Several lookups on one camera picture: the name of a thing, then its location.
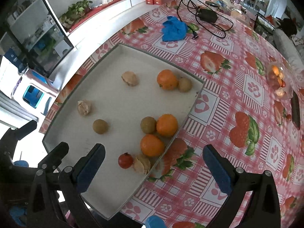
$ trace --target kiwi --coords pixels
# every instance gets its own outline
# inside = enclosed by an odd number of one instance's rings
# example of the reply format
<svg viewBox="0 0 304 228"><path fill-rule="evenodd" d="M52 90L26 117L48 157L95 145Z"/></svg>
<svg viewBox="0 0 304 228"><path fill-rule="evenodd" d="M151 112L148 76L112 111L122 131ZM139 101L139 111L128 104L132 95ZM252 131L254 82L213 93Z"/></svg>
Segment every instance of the kiwi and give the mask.
<svg viewBox="0 0 304 228"><path fill-rule="evenodd" d="M153 134L156 130L156 120L151 116L147 116L141 120L140 127L145 134Z"/></svg>
<svg viewBox="0 0 304 228"><path fill-rule="evenodd" d="M189 80L185 77L182 77L179 79L178 89L180 92L182 92L182 93L188 92L188 91L190 91L191 88L192 88L191 80Z"/></svg>
<svg viewBox="0 0 304 228"><path fill-rule="evenodd" d="M109 129L109 125L106 121L102 120L102 119L97 119L93 122L93 130L97 133L97 134L104 134L108 131Z"/></svg>

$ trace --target tray rim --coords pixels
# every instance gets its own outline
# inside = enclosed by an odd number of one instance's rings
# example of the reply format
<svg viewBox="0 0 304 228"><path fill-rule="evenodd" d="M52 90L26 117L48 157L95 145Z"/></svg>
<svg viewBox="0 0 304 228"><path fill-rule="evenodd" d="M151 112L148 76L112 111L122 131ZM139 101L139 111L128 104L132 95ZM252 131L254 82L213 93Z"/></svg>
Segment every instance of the tray rim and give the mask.
<svg viewBox="0 0 304 228"><path fill-rule="evenodd" d="M202 85L203 85L202 88L201 88L201 90L197 93L196 100L195 100L195 102L193 103L192 107L190 108L188 114L185 116L185 119L184 119L183 122L181 123L181 126L179 127L179 129L177 130L177 132L174 134L174 136L171 138L171 140L169 141L169 143L168 143L168 145L167 145L165 151L163 152L163 154L157 159L157 161L155 162L155 164L153 165L153 167L151 167L151 169L150 169L150 171L149 171L149 173L151 173L151 171L154 170L154 168L155 168L156 165L159 163L159 161L161 160L161 158L165 155L165 153L166 153L166 152L168 151L168 149L171 147L172 142L177 138L177 135L179 134L180 130L182 129L183 125L185 124L187 118L189 117L189 115L190 115L192 109L194 108L194 106L195 106L195 104L196 104L196 101L197 101L198 96L199 96L198 94L201 93L201 92L203 91L203 89L205 88L206 82L205 82L203 79L197 77L196 75L194 75L194 74L192 74L192 73L186 71L185 69L181 68L180 66L175 65L174 63L172 63L172 62L170 62L170 61L168 61L168 60L165 60L165 59L163 59L163 58L161 58L161 57L159 57L159 56L156 56L156 55L154 55L154 54L151 54L150 52L144 51L144 50L142 50L142 49L138 49L138 48L136 48L136 47L134 47L134 46L127 45L127 44L125 44L125 43L118 43L118 44L116 44L115 46L113 46L113 48L110 49L110 50L109 50L101 59L99 59L99 60L91 67L91 69L90 69L90 70L81 78L81 80L77 83L77 85L75 86L75 88L70 92L70 94L66 97L65 101L64 101L64 102L62 103L62 105L59 107L59 110L58 110L57 113L55 114L53 120L51 121L49 127L47 128L47 131L46 131L45 134L44 134L44 137L43 137L43 139L42 139L42 144L43 144L43 146L44 146L46 152L49 154L50 151L47 149L47 147L46 147L46 145L45 145L45 138L46 138L46 136L48 135L49 130L50 130L51 126L53 125L53 122L55 121L55 119L57 118L57 116L59 115L59 113L61 112L62 108L64 107L64 105L65 105L66 102L68 101L69 97L74 93L74 91L75 91L75 90L78 88L78 86L83 82L83 80L84 80L85 78L87 78L87 77L89 76L89 74L96 68L96 66L97 66L98 64L100 64L100 63L101 63L101 62L102 62L102 61L103 61L103 60L104 60L112 51L114 51L116 48L120 47L121 45L122 45L122 46L129 47L129 48L132 48L132 49L137 50L137 51L140 51L140 52L145 53L145 54L147 54L147 55L150 55L150 56L152 56L152 57L154 57L154 58L156 58L156 59L159 59L159 60L161 60L161 61L163 61L163 62L165 62L165 63L167 63L167 64L169 64L169 65L171 65L171 66L173 66L173 67L175 67L175 68L177 68L177 69L179 69L179 70L181 70L181 71L184 72L185 74L190 75L192 78L194 78L194 79L196 79L197 81L201 82ZM139 188L143 185L143 183L148 179L149 173L146 175L145 179L144 179L144 180L142 181L142 183L138 186L138 188L133 192L133 194L128 198L128 200L127 200L126 202L124 202L124 203L119 207L119 211L118 211L118 212L120 212L120 210L121 210L121 209L128 203L128 201L133 197L134 193L136 193L136 192L139 190ZM83 196L81 196L81 197L82 197L82 199L91 207L91 209L93 209L95 212L97 212L101 217L103 217L103 218L106 219L106 220L110 220L114 215L116 215L116 214L118 213L118 212L115 212L110 218L107 218L107 217L105 217L103 214L101 214L99 211L97 211L94 207L92 207L92 205L91 205Z"/></svg>

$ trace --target white tray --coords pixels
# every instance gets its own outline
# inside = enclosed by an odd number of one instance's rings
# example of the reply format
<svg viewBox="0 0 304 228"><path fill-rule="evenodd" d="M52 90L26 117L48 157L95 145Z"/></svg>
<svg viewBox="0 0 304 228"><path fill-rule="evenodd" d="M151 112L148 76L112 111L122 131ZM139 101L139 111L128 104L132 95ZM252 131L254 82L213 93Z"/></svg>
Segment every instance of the white tray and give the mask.
<svg viewBox="0 0 304 228"><path fill-rule="evenodd" d="M156 78L164 69L190 78L192 89L187 93L162 90ZM135 72L139 85L127 86L121 79L125 71ZM169 113L181 127L202 88L203 81L196 76L146 52L119 44L95 64L72 91L49 126L43 144L47 152L62 141L69 144L69 153L60 170L75 165L96 143L104 145L104 162L82 197L104 218L110 219L147 178L133 168L124 170L117 163L119 155L125 152L140 153L140 140L145 135L140 129L142 118L152 116L157 120ZM84 99L93 103L93 110L86 117L77 111L77 101ZM96 119L109 123L107 133L99 135L93 131Z"/></svg>

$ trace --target black phone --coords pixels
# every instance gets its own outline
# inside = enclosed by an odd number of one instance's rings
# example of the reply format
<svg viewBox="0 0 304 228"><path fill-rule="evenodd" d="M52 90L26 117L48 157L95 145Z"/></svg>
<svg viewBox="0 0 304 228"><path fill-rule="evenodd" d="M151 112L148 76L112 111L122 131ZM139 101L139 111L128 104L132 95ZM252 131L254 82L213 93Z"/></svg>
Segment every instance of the black phone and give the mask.
<svg viewBox="0 0 304 228"><path fill-rule="evenodd" d="M299 97L293 91L293 97L290 100L291 104L291 116L292 116L292 122L297 128L297 130L300 130L300 123L301 123L301 117L300 117L300 104L299 104Z"/></svg>

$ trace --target screw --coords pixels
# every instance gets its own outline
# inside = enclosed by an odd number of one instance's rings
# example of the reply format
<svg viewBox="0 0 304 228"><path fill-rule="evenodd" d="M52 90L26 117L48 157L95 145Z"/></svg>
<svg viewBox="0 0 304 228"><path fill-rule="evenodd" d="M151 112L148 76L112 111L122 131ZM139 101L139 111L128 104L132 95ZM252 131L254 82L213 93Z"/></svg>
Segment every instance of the screw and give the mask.
<svg viewBox="0 0 304 228"><path fill-rule="evenodd" d="M270 176L271 176L271 171L266 170L266 171L265 171L265 175L270 177Z"/></svg>
<svg viewBox="0 0 304 228"><path fill-rule="evenodd" d="M237 173L243 173L244 172L244 169L242 167L237 167L235 170L236 170Z"/></svg>
<svg viewBox="0 0 304 228"><path fill-rule="evenodd" d="M71 166L67 166L67 167L64 168L64 171L66 173L71 172L72 171L72 167Z"/></svg>
<svg viewBox="0 0 304 228"><path fill-rule="evenodd" d="M43 174L43 170L38 170L37 172L36 172L36 175L37 176L41 176Z"/></svg>

